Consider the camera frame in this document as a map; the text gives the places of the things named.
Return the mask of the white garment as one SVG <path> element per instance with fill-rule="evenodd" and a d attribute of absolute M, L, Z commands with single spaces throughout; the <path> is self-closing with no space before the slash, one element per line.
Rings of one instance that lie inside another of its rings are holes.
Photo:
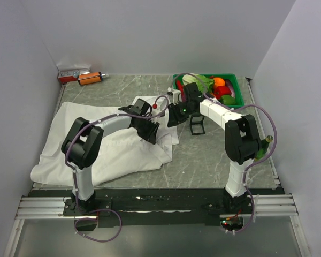
<path fill-rule="evenodd" d="M 64 102 L 56 113 L 39 163 L 32 168 L 33 182 L 72 186 L 72 170 L 65 164 L 62 143 L 73 122 L 83 117 L 90 122 L 117 111 L 116 107 L 96 107 Z M 92 169 L 94 186 L 139 171 L 158 170 L 172 161 L 172 146 L 179 144 L 177 127 L 168 127 L 169 116 L 160 117 L 156 144 L 142 140 L 135 129 L 127 128 L 104 137 Z"/>

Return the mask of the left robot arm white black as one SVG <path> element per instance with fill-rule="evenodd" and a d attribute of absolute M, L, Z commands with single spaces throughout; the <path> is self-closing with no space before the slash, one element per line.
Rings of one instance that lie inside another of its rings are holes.
<path fill-rule="evenodd" d="M 102 139 L 132 127 L 141 139 L 154 145 L 159 128 L 158 122 L 151 121 L 154 107 L 157 105 L 150 105 L 139 98 L 134 104 L 119 108 L 117 113 L 93 122 L 83 117 L 75 119 L 61 151 L 65 155 L 65 164 L 72 169 L 72 201 L 81 214 L 89 215 L 96 207 L 91 169 Z"/>

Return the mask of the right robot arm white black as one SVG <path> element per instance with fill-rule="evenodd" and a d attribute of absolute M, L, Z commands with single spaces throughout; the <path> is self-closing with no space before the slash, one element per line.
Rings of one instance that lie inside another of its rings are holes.
<path fill-rule="evenodd" d="M 224 130 L 225 152 L 230 159 L 230 170 L 222 203 L 228 213 L 236 213 L 248 204 L 248 167 L 253 164 L 261 147 L 255 117 L 232 111 L 211 94 L 203 94 L 196 83 L 185 86 L 184 93 L 185 101 L 179 101 L 174 96 L 173 103 L 168 105 L 168 127 L 184 123 L 192 114 L 200 114 Z"/>

